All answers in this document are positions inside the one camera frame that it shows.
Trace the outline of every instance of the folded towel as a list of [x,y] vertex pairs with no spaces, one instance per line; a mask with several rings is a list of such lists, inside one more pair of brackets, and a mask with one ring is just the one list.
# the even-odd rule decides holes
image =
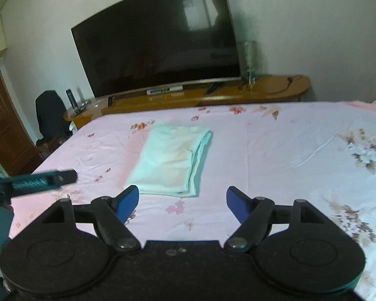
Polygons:
[[208,128],[155,122],[124,188],[136,185],[139,193],[195,196],[194,177],[210,136]]

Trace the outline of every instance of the brown wooden door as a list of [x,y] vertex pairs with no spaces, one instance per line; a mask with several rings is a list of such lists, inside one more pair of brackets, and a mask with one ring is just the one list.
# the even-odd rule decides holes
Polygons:
[[0,73],[0,163],[9,175],[16,175],[37,154],[14,111]]

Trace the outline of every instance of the bed sheet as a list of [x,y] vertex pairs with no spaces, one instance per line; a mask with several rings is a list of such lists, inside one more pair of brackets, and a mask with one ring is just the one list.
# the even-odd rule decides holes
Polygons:
[[[236,186],[276,204],[307,199],[363,248],[367,264],[356,288],[376,301],[376,113],[344,103],[215,106],[107,115],[82,127],[36,171],[75,169],[78,182],[14,198],[14,237],[59,198],[89,203],[116,196],[155,121],[202,125],[213,132],[197,177],[199,195],[141,195],[127,221],[146,240],[219,240],[239,222],[225,195]],[[90,224],[78,227],[93,233]],[[272,232],[285,229],[275,225]]]

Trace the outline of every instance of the curved television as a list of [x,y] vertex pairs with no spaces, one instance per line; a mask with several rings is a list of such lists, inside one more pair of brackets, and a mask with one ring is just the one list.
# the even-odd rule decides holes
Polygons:
[[227,0],[123,0],[71,31],[96,97],[241,76]]

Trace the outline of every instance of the wooden table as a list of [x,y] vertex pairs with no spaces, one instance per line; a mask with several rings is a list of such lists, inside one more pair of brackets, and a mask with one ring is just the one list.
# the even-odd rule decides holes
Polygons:
[[115,97],[115,100],[110,107],[107,107],[107,98],[110,95],[93,98],[92,103],[81,114],[72,117],[73,109],[69,108],[64,113],[64,118],[67,121],[74,121],[79,129],[93,119],[106,114],[205,105],[301,101],[301,97],[310,88],[310,79],[302,75],[263,76],[257,79],[252,90],[243,81],[233,81],[225,83],[224,86],[209,95],[204,95],[210,86],[211,84],[188,85],[184,87],[183,91],[155,96],[115,94],[111,95]]

